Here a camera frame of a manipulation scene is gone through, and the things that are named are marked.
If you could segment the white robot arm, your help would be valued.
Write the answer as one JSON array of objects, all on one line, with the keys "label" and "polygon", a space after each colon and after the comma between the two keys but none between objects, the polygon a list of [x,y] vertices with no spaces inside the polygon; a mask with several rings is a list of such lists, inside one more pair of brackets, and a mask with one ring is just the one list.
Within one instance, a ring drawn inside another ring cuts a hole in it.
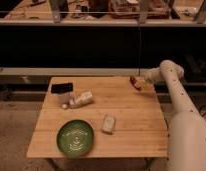
[{"label": "white robot arm", "polygon": [[148,69],[144,80],[165,82],[174,116],[169,123],[167,171],[206,171],[206,119],[200,114],[180,79],[184,69],[171,60]]}]

